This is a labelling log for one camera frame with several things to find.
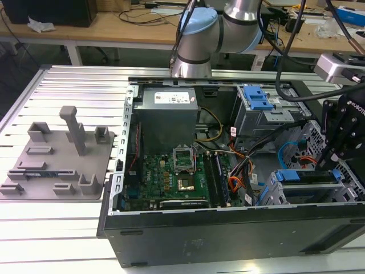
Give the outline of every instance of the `computer case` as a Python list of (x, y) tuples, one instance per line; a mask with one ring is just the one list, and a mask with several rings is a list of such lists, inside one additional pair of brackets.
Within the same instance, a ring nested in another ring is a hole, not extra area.
[(28, 17), (55, 25), (89, 27), (97, 14), (96, 0), (3, 0), (6, 15), (14, 24), (28, 23)]
[[(194, 99), (199, 98), (198, 105), (204, 106), (207, 102), (215, 101), (216, 108), (211, 109), (215, 113), (218, 113), (217, 109), (222, 109), (220, 101), (217, 100), (218, 96), (213, 94), (216, 86), (225, 86), (229, 89), (237, 84), (245, 85), (255, 82), (255, 80), (247, 80), (244, 83), (241, 80), (227, 79), (165, 80), (160, 78), (153, 80), (130, 78), (129, 81), (138, 83), (139, 91), (154, 86), (161, 88), (165, 83), (174, 87), (200, 85), (204, 87), (206, 97), (200, 98), (199, 89), (196, 88)], [(273, 89), (273, 83), (264, 79), (256, 84), (265, 87), (266, 91)], [(290, 87), (287, 89), (288, 92), (293, 90), (299, 96), (311, 95), (311, 91), (302, 81), (288, 81), (285, 86)], [(132, 114), (133, 87), (128, 87), (123, 121), (129, 119)], [(230, 96), (230, 93), (225, 90), (218, 92), (227, 96)], [(270, 94), (269, 100), (274, 103), (276, 100), (274, 92)], [(143, 100), (143, 93), (134, 98), (136, 104)], [(243, 108), (243, 103), (238, 100), (235, 101), (236, 103), (239, 103), (240, 109)], [(306, 115), (311, 117), (313, 124), (320, 123), (322, 106), (318, 101), (301, 103), (300, 108), (305, 112), (308, 111)], [(239, 113), (235, 113), (234, 109), (232, 113), (239, 117)], [(125, 122), (126, 127), (121, 134), (120, 142), (122, 143), (124, 143), (123, 135), (128, 136), (128, 123)], [(312, 124), (307, 124), (295, 131), (285, 131), (283, 138), (290, 140), (287, 138), (290, 135), (292, 138), (296, 136), (302, 139), (299, 133), (305, 132), (307, 128), (310, 130), (303, 137), (307, 138), (309, 143), (307, 150), (315, 150), (314, 147), (322, 145), (322, 139), (314, 138), (318, 129), (312, 127)], [(270, 164), (271, 159), (273, 163), (276, 163), (277, 155), (262, 154), (262, 160), (265, 161), (261, 163), (255, 161), (257, 174), (274, 170)], [(128, 202), (124, 196), (126, 192), (120, 192), (125, 189), (125, 185), (118, 183), (122, 182), (121, 174), (124, 172), (123, 162), (120, 162), (120, 165), (117, 164), (116, 172), (111, 175), (106, 184), (97, 236), (109, 240), (123, 268), (329, 254), (365, 233), (365, 203), (363, 201), (365, 185), (363, 172), (361, 172), (363, 165), (362, 168), (354, 168), (349, 164), (347, 168), (347, 171), (341, 168), (340, 170), (346, 176), (357, 178), (355, 191), (358, 198), (353, 202), (333, 200), (323, 203), (275, 206), (231, 206), (170, 211), (150, 208), (150, 210), (138, 212), (113, 209), (111, 211), (110, 208), (121, 208), (119, 204), (124, 206), (126, 201)]]

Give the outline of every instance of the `metal workbench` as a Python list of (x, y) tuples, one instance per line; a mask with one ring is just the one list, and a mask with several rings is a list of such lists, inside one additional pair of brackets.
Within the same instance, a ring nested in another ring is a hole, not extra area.
[[(85, 130), (107, 125), (118, 134), (128, 77), (138, 75), (168, 76), (168, 70), (71, 66), (40, 70), (0, 122), (0, 183), (28, 142), (32, 122), (47, 122), (51, 130), (66, 130), (58, 116), (63, 105), (78, 108), (78, 121)], [(213, 76), (274, 79), (275, 73), (213, 71)], [(282, 79), (303, 80), (313, 93), (334, 88), (314, 74), (285, 73)], [(114, 148), (110, 169), (115, 155)], [(327, 256), (122, 270), (108, 240), (96, 238), (100, 206), (101, 201), (0, 203), (0, 273), (365, 273), (365, 236)], [(242, 239), (237, 240), (245, 244), (244, 237), (242, 232)]]

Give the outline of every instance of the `motherboard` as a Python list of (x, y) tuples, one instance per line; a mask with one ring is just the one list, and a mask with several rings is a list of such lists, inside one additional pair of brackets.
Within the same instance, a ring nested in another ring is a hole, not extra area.
[[(156, 210), (161, 208), (162, 201), (170, 201), (174, 207), (174, 201), (196, 201), (206, 207), (227, 206), (231, 200), (229, 156), (193, 154), (193, 163), (190, 159), (188, 154), (178, 158), (173, 154), (145, 155), (140, 187), (127, 189), (130, 210)], [(190, 164), (193, 170), (176, 171), (176, 166)]]

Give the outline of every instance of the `gray robot arm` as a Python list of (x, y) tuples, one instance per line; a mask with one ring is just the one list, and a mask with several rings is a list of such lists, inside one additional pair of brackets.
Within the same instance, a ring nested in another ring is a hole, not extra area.
[(194, 9), (171, 65), (171, 76), (210, 78), (212, 53), (253, 49), (261, 38), (256, 15), (258, 5), (258, 0), (231, 0), (223, 16), (208, 8)]

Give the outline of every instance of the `floor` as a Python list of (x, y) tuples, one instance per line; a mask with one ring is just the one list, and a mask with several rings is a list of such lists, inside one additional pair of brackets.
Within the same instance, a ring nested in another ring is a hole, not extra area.
[[(67, 51), (52, 45), (24, 45), (39, 64), (70, 65)], [(37, 72), (37, 66), (29, 58), (21, 45), (17, 45), (18, 54), (11, 56), (4, 53), (0, 44), (0, 119), (7, 113), (28, 82)], [(93, 47), (80, 47), (80, 54), (85, 66), (127, 66), (127, 67), (167, 67), (169, 51), (120, 49), (121, 60), (113, 59), (113, 49), (105, 48), (110, 57), (108, 64), (103, 64), (103, 56)], [(218, 63), (218, 55), (212, 56), (213, 69), (250, 70), (253, 55), (230, 54), (229, 59)], [(276, 57), (269, 57), (263, 70), (275, 71)], [(311, 68), (287, 62), (284, 71), (311, 72)]]

